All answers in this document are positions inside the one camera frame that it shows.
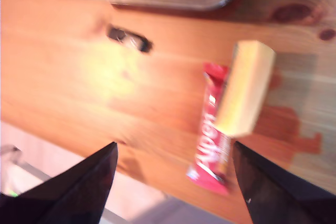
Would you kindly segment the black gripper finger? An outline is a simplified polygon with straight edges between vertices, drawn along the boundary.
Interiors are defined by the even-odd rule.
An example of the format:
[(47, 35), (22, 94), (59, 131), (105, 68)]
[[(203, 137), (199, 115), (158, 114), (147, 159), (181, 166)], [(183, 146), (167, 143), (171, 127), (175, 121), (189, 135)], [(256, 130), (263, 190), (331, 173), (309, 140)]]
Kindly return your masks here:
[(117, 161), (112, 142), (17, 197), (1, 194), (1, 223), (99, 223)]
[(235, 173), (253, 223), (335, 223), (335, 195), (244, 144), (233, 147)]

